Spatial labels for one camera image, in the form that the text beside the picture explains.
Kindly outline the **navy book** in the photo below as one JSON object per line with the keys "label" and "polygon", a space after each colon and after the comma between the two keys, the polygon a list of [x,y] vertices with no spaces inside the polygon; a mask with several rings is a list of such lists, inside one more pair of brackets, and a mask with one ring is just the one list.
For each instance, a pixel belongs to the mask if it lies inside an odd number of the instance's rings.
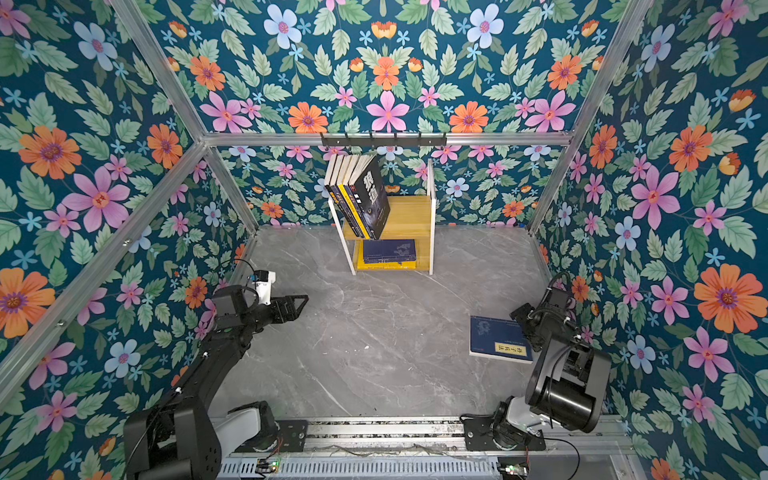
{"label": "navy book", "polygon": [[470,317],[471,356],[530,364],[533,350],[520,325],[513,320]]}
{"label": "navy book", "polygon": [[415,241],[364,240],[362,259],[366,264],[414,262],[417,259]]}

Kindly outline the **navy book front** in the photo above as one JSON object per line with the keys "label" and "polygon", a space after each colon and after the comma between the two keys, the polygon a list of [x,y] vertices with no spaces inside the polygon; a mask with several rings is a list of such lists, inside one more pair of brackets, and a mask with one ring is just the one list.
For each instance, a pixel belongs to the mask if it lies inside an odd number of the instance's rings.
{"label": "navy book front", "polygon": [[364,240],[362,259],[366,264],[414,262],[417,259],[415,241]]}

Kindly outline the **dark blue paperback book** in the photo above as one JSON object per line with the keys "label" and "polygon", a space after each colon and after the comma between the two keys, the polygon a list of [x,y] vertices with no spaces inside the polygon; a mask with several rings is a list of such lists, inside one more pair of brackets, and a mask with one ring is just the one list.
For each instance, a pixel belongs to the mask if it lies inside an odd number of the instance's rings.
{"label": "dark blue paperback book", "polygon": [[336,206],[343,213],[347,225],[352,229],[355,236],[360,238],[362,232],[359,229],[357,222],[354,220],[354,216],[342,194],[340,187],[337,185],[343,158],[344,155],[335,155],[334,158],[329,162],[328,176],[326,178],[326,188],[329,191],[329,194],[334,200]]}

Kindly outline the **black wolf cover book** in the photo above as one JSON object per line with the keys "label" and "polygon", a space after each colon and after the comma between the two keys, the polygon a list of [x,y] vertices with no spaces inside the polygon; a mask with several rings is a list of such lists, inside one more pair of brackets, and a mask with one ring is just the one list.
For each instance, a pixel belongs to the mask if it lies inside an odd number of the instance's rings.
{"label": "black wolf cover book", "polygon": [[379,240],[390,213],[390,206],[378,157],[369,156],[372,157],[372,160],[355,183],[355,187],[361,200],[364,220],[370,230],[370,240]]}

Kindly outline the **yellow cartoon boy book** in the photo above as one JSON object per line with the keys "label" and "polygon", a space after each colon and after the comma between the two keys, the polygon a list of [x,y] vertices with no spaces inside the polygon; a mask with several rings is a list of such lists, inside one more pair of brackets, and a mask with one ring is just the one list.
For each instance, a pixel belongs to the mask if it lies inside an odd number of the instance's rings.
{"label": "yellow cartoon boy book", "polygon": [[335,187],[336,196],[338,198],[338,204],[345,215],[348,225],[350,226],[351,230],[358,238],[363,239],[365,234],[365,229],[362,228],[359,222],[355,219],[355,214],[353,212],[354,208],[349,203],[349,198],[345,195],[345,189],[343,187],[344,177],[346,172],[345,170],[346,158],[347,158],[347,155],[343,161],[339,162],[337,166],[335,179],[333,180],[333,186]]}

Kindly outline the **dark portrait cover book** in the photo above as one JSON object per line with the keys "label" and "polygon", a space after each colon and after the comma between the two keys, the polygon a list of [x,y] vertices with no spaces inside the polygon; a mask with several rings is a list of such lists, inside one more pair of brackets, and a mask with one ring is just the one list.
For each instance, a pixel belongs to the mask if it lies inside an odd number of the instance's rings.
{"label": "dark portrait cover book", "polygon": [[339,180],[340,190],[352,215],[358,236],[366,240],[370,240],[371,235],[369,227],[364,220],[364,212],[355,183],[371,160],[372,157],[369,155],[350,155],[346,157],[344,174]]}

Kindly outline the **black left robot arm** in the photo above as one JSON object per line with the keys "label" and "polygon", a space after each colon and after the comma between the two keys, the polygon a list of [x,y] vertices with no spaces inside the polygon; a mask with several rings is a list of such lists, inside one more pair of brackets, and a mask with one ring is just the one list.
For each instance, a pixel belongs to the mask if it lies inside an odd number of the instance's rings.
{"label": "black left robot arm", "polygon": [[127,479],[215,479],[224,457],[263,430],[269,417],[264,402],[239,407],[219,424],[209,416],[210,404],[253,337],[298,319],[309,297],[267,299],[254,288],[231,285],[211,301],[212,328],[194,362],[157,404],[131,414],[124,425]]}

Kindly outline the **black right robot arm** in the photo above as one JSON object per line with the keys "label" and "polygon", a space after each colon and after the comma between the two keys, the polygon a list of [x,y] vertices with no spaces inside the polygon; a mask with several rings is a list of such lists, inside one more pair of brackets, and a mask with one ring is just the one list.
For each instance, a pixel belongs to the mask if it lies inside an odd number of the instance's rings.
{"label": "black right robot arm", "polygon": [[575,298],[548,286],[538,306],[525,304],[510,314],[538,355],[525,395],[499,404],[491,438],[503,450],[545,446],[540,429],[559,425],[592,432],[601,417],[610,376],[610,356],[578,332]]}

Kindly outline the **yellow book on lower shelf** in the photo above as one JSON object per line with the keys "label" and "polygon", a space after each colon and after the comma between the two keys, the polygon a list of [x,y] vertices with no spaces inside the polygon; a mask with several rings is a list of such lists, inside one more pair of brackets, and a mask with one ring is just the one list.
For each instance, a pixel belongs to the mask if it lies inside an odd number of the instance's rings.
{"label": "yellow book on lower shelf", "polygon": [[362,259],[363,241],[358,249],[356,267],[358,270],[415,270],[417,267],[417,259],[414,262],[398,263],[379,263],[379,264],[366,264]]}

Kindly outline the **book standing on shelf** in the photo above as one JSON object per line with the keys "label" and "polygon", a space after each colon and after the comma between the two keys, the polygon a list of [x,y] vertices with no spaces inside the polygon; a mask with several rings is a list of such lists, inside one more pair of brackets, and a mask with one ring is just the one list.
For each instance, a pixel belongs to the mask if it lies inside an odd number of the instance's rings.
{"label": "book standing on shelf", "polygon": [[334,155],[329,161],[327,165],[326,175],[324,177],[325,180],[325,186],[330,187],[333,183],[333,180],[335,179],[337,166],[340,161],[343,161],[346,157],[345,154],[336,154]]}

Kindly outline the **white frame wooden bookshelf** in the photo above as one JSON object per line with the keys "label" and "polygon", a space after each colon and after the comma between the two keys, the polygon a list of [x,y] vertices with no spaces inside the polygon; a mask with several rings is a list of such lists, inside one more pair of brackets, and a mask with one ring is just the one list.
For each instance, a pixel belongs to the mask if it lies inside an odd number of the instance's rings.
{"label": "white frame wooden bookshelf", "polygon": [[[390,193],[384,184],[390,213],[379,240],[412,239],[416,244],[417,271],[434,272],[434,242],[436,226],[437,196],[435,174],[432,162],[420,167],[424,189],[419,195],[397,196]],[[356,274],[356,259],[361,239],[355,236],[347,225],[345,217],[330,196],[329,206],[336,222],[336,229],[347,259],[350,271]]]}

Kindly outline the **metal coat hook rail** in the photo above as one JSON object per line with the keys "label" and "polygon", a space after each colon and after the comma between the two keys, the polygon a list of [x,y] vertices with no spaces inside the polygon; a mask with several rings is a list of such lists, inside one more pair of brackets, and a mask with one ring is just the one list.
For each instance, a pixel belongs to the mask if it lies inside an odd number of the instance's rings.
{"label": "metal coat hook rail", "polygon": [[360,147],[372,148],[378,147],[402,147],[402,148],[420,148],[420,147],[442,147],[448,144],[446,134],[424,134],[424,133],[392,133],[392,134],[321,134],[321,144],[325,147]]}

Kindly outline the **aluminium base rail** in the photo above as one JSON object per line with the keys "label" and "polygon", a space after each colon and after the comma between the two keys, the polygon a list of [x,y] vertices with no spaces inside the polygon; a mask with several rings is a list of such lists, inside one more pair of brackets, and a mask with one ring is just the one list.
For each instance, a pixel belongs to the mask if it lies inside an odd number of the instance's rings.
{"label": "aluminium base rail", "polygon": [[584,434],[540,425],[530,446],[499,447],[469,416],[281,420],[278,445],[244,446],[222,479],[643,479],[617,417]]}

